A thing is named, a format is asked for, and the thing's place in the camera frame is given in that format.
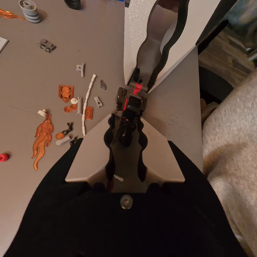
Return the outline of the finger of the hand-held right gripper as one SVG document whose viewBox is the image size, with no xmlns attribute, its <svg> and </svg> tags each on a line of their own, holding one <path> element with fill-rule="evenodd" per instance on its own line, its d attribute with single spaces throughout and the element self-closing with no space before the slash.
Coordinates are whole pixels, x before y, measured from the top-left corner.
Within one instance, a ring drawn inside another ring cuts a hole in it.
<svg viewBox="0 0 257 257">
<path fill-rule="evenodd" d="M 134 76 L 147 85 L 159 61 L 159 40 L 154 38 L 156 22 L 151 21 L 158 2 L 125 1 L 123 70 L 127 85 Z"/>
<path fill-rule="evenodd" d="M 219 0 L 180 2 L 175 30 L 163 45 L 161 59 L 148 82 L 148 93 L 153 91 L 195 48 L 197 40 L 219 3 Z"/>
</svg>

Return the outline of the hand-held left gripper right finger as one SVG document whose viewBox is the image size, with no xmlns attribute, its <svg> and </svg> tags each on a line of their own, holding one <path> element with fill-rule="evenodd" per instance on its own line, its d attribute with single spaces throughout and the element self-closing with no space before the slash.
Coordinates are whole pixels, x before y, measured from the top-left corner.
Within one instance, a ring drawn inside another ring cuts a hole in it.
<svg viewBox="0 0 257 257">
<path fill-rule="evenodd" d="M 140 181 L 147 185 L 185 182 L 167 138 L 143 118 L 138 119 L 137 130 L 141 146 L 137 165 Z"/>
</svg>

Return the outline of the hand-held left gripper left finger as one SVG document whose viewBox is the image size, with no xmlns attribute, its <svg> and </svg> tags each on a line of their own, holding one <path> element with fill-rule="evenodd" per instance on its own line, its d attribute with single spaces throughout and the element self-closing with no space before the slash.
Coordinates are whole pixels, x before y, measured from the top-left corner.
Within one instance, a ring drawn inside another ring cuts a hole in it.
<svg viewBox="0 0 257 257">
<path fill-rule="evenodd" d="M 110 144 L 113 140 L 115 114 L 107 115 L 83 138 L 75 155 L 66 182 L 87 182 L 106 184 L 113 180 L 115 162 Z"/>
</svg>

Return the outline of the lego wheel fork assembly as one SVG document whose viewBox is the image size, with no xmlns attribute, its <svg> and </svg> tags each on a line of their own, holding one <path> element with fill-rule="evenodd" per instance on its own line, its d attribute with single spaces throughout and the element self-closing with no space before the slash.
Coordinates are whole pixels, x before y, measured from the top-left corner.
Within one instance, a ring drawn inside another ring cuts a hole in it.
<svg viewBox="0 0 257 257">
<path fill-rule="evenodd" d="M 140 92 L 148 91 L 148 87 L 144 84 L 142 76 L 140 76 L 139 68 L 135 68 L 127 85 L 133 88 L 133 94 L 136 96 Z"/>
</svg>

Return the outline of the black lego motorcycle body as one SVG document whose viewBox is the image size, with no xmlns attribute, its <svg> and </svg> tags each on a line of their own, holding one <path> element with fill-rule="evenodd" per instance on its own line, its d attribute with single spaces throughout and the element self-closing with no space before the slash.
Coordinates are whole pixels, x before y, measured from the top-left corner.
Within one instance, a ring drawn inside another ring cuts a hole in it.
<svg viewBox="0 0 257 257">
<path fill-rule="evenodd" d="M 137 119 L 142 116 L 146 105 L 147 98 L 128 94 L 128 90 L 120 87 L 117 91 L 117 107 L 115 115 L 119 117 L 118 124 L 118 141 L 122 146 L 129 147 L 133 138 L 133 132 L 137 128 Z"/>
</svg>

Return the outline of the white instruction booklet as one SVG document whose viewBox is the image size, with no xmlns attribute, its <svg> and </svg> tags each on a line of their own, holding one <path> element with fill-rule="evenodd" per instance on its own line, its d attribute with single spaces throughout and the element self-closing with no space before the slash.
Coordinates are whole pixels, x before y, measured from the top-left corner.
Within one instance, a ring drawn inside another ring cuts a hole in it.
<svg viewBox="0 0 257 257">
<path fill-rule="evenodd" d="M 8 44 L 9 40 L 0 37 L 0 53 L 3 51 L 5 46 Z"/>
</svg>

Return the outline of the large orange lego flame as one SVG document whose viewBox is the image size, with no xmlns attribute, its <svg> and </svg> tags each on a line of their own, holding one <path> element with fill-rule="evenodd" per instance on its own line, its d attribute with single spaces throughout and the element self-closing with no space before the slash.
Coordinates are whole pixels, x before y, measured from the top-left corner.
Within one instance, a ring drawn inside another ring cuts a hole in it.
<svg viewBox="0 0 257 257">
<path fill-rule="evenodd" d="M 33 167 L 34 170 L 38 169 L 38 162 L 45 154 L 45 148 L 49 146 L 53 133 L 53 126 L 51 124 L 51 115 L 46 114 L 45 120 L 37 127 L 35 138 L 33 143 L 33 156 L 35 158 Z"/>
</svg>

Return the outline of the black lego tyre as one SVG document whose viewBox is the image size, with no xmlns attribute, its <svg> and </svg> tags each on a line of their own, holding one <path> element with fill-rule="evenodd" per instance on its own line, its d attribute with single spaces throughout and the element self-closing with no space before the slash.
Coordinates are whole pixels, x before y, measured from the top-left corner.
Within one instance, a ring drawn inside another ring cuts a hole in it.
<svg viewBox="0 0 257 257">
<path fill-rule="evenodd" d="M 73 10 L 81 10 L 81 1 L 80 0 L 64 0 L 65 4 Z"/>
</svg>

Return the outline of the orange transparent lego slope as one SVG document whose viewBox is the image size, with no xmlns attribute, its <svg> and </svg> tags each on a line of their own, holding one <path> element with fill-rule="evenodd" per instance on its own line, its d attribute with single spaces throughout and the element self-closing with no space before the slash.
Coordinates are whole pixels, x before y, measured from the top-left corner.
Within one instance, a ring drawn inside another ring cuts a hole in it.
<svg viewBox="0 0 257 257">
<path fill-rule="evenodd" d="M 73 98 L 73 86 L 59 85 L 58 87 L 58 97 L 62 99 L 65 103 Z"/>
</svg>

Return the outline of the dark grey lego plate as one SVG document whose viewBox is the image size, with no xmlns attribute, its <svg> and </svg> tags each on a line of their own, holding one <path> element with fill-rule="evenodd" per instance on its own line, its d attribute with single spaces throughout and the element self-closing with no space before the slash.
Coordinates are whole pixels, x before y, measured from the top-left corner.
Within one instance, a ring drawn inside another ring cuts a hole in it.
<svg viewBox="0 0 257 257">
<path fill-rule="evenodd" d="M 37 45 L 48 53 L 51 53 L 53 50 L 56 49 L 56 45 L 46 39 L 40 40 L 40 42 L 38 42 Z"/>
</svg>

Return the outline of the grey lego wheel hub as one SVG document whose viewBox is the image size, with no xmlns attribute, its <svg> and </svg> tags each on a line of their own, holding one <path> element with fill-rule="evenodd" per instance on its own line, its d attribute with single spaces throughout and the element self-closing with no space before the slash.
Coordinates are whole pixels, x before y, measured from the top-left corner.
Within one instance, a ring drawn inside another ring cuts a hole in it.
<svg viewBox="0 0 257 257">
<path fill-rule="evenodd" d="M 31 23 L 40 23 L 41 18 L 36 4 L 31 0 L 19 0 L 19 6 L 25 18 Z"/>
</svg>

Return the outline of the thin orange lego flame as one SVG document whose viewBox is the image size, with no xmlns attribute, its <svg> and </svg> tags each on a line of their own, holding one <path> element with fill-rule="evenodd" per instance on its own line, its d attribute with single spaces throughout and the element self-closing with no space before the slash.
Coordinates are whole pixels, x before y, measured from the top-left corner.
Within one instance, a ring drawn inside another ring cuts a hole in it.
<svg viewBox="0 0 257 257">
<path fill-rule="evenodd" d="M 10 11 L 3 10 L 3 9 L 0 9 L 0 17 L 7 18 L 7 19 L 19 18 L 21 20 L 25 20 L 25 18 L 23 18 L 19 15 L 15 15 L 14 13 L 12 13 Z"/>
</svg>

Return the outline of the person's right hand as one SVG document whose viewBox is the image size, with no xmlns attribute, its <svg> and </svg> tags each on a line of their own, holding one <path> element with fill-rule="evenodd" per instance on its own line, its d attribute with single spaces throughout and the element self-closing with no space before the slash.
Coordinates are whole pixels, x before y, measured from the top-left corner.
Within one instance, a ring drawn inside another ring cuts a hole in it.
<svg viewBox="0 0 257 257">
<path fill-rule="evenodd" d="M 175 13 L 178 12 L 180 0 L 160 0 L 158 5 Z"/>
</svg>

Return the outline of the light grey lego bracket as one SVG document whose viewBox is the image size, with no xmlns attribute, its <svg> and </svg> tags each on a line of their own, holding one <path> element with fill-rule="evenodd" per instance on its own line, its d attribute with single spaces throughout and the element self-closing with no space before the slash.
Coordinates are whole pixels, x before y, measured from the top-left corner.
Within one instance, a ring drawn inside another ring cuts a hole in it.
<svg viewBox="0 0 257 257">
<path fill-rule="evenodd" d="M 81 77 L 84 78 L 85 73 L 85 63 L 83 62 L 81 65 L 76 65 L 76 72 L 79 72 L 81 74 Z"/>
</svg>

